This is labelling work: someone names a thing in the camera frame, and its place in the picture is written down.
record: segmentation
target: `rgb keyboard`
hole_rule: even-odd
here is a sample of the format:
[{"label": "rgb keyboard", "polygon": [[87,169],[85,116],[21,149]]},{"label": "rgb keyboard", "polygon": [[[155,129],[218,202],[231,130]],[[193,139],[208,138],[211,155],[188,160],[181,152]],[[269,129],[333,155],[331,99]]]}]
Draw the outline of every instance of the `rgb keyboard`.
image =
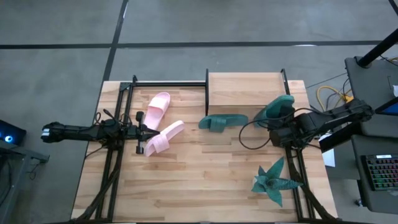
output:
[{"label": "rgb keyboard", "polygon": [[372,190],[398,190],[398,155],[363,156]]}]

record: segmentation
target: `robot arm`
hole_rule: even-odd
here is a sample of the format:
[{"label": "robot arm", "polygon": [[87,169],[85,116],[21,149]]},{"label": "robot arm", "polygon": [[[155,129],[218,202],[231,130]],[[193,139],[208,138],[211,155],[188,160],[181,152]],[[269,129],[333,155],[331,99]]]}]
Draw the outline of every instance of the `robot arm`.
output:
[{"label": "robot arm", "polygon": [[354,99],[349,103],[328,110],[326,112],[311,112],[294,117],[291,114],[284,121],[276,121],[279,128],[271,129],[270,138],[274,146],[284,147],[291,145],[295,148],[304,148],[314,136],[324,134],[347,122],[360,122],[371,119],[374,111],[363,100]]},{"label": "robot arm", "polygon": [[62,140],[78,140],[78,141],[98,141],[103,146],[109,142],[115,142],[117,140],[138,140],[140,149],[137,150],[138,154],[142,154],[141,142],[150,139],[159,134],[158,131],[147,128],[146,125],[142,124],[142,117],[144,113],[141,111],[137,112],[136,120],[139,125],[133,125],[131,123],[124,124],[115,120],[111,115],[112,119],[107,119],[94,124],[90,127],[84,126],[72,126],[64,125],[59,122],[52,122],[46,124],[42,129],[41,139],[46,143],[60,142]]}]

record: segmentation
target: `pink slipper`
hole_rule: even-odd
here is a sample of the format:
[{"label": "pink slipper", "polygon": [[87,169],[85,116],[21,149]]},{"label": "pink slipper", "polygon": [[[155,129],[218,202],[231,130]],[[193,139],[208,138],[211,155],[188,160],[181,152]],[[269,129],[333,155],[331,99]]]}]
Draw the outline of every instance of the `pink slipper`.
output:
[{"label": "pink slipper", "polygon": [[170,147],[169,140],[172,139],[180,131],[184,130],[184,122],[176,121],[169,127],[165,128],[160,134],[150,139],[145,147],[145,156],[150,156],[152,153],[160,153]]},{"label": "pink slipper", "polygon": [[163,118],[164,113],[169,107],[170,94],[166,92],[158,93],[150,101],[148,105],[147,114],[145,115],[144,124],[152,129],[156,130],[159,127],[160,120]]}]

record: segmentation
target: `teal slipper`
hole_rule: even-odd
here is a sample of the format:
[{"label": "teal slipper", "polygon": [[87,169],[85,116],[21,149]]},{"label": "teal slipper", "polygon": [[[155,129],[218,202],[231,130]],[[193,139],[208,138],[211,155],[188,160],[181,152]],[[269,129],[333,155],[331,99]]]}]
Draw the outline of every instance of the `teal slipper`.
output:
[{"label": "teal slipper", "polygon": [[[294,97],[291,95],[282,95],[270,102],[265,108],[263,108],[254,117],[254,120],[267,119],[267,118],[278,118],[280,109],[282,106],[292,106],[294,103]],[[266,121],[256,122],[254,126],[260,127],[259,123],[266,124]]]},{"label": "teal slipper", "polygon": [[225,127],[243,126],[247,123],[248,117],[242,114],[214,114],[205,116],[199,122],[199,128],[222,133]]}]

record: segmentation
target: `teal star-shaped object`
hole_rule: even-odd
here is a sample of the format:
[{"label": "teal star-shaped object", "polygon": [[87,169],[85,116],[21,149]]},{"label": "teal star-shaped object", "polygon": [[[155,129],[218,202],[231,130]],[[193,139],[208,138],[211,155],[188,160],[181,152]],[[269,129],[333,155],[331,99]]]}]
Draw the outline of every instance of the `teal star-shaped object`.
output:
[{"label": "teal star-shaped object", "polygon": [[278,203],[282,207],[282,194],[280,191],[294,189],[302,185],[302,183],[298,183],[293,180],[279,178],[283,168],[283,157],[272,165],[267,172],[259,166],[258,175],[255,176],[257,181],[254,183],[251,191],[256,193],[266,192],[272,201]]}]

